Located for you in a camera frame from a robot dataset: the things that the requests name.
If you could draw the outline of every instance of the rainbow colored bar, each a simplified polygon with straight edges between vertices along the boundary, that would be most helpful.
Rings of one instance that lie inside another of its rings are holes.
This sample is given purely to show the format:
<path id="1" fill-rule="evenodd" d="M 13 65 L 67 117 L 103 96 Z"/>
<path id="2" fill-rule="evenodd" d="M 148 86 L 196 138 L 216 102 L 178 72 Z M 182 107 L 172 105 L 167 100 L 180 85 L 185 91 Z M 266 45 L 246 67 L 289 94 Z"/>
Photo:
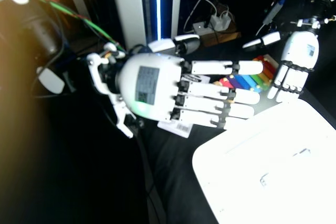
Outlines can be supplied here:
<path id="1" fill-rule="evenodd" d="M 220 79 L 215 84 L 228 88 L 252 90 L 258 93 L 262 92 L 262 90 L 268 90 L 278 64 L 270 55 L 258 56 L 253 60 L 262 62 L 264 65 L 262 73 L 251 76 L 230 75 L 228 78 Z"/>

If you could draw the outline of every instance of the barcode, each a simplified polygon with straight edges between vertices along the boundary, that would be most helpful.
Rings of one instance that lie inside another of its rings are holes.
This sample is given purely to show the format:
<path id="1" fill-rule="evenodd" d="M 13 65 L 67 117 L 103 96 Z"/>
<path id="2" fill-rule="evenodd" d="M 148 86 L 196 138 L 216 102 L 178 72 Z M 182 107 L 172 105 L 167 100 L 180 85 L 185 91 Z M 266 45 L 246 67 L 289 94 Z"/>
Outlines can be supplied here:
<path id="1" fill-rule="evenodd" d="M 177 129 L 180 130 L 180 131 L 183 131 L 183 132 L 189 132 L 189 127 L 184 126 L 182 124 L 178 124 Z"/>

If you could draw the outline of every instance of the white paper tag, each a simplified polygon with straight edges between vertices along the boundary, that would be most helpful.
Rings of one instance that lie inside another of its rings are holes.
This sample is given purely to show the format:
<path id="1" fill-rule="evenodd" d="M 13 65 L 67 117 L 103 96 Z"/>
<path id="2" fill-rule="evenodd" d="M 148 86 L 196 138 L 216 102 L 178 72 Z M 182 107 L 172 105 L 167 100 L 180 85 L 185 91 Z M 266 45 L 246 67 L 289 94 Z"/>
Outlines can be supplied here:
<path id="1" fill-rule="evenodd" d="M 209 83 L 209 76 L 200 76 L 194 74 L 186 74 L 181 78 L 181 81 L 194 81 L 200 83 Z M 193 128 L 193 124 L 191 123 L 182 123 L 180 121 L 172 120 L 171 122 L 158 122 L 158 127 L 174 133 L 178 136 L 188 138 L 190 136 L 191 129 Z"/>

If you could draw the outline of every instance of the power plug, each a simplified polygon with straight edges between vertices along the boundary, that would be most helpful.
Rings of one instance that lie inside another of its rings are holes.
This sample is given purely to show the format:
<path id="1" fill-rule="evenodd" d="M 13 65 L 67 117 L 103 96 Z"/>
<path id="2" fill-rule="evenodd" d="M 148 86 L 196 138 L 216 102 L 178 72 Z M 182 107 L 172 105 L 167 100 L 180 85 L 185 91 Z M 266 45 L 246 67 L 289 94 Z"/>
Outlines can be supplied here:
<path id="1" fill-rule="evenodd" d="M 216 15 L 211 15 L 210 24 L 211 28 L 215 31 L 226 30 L 231 23 L 231 18 L 228 15 L 223 15 L 221 18 Z"/>

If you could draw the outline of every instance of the blue light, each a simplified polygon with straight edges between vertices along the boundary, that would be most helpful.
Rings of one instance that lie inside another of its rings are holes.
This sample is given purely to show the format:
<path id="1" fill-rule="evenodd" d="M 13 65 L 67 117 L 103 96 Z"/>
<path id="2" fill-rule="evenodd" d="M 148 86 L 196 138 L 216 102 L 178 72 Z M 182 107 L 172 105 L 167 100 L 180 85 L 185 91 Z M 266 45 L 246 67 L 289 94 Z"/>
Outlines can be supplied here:
<path id="1" fill-rule="evenodd" d="M 161 39 L 161 0 L 156 0 L 157 39 Z"/>

